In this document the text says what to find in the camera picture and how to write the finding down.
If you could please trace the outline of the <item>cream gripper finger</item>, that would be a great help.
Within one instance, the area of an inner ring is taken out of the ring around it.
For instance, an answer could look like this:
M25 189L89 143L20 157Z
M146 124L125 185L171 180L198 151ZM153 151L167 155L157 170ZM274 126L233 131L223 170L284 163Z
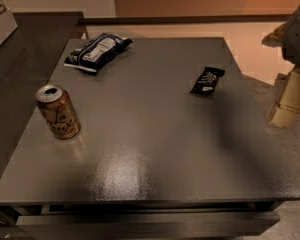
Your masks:
M285 34L286 24L283 23L278 26L275 30L267 34L261 41L261 43L268 47L281 47L283 43L283 37Z
M290 127L300 115L300 65L289 72L269 123L280 128Z

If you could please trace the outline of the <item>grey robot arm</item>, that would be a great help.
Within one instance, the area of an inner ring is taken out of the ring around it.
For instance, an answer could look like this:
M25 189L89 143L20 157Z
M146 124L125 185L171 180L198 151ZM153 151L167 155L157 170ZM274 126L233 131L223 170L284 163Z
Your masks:
M276 127L289 127L300 114L300 5L284 24L262 39L262 44L280 47L283 59L294 65L270 118Z

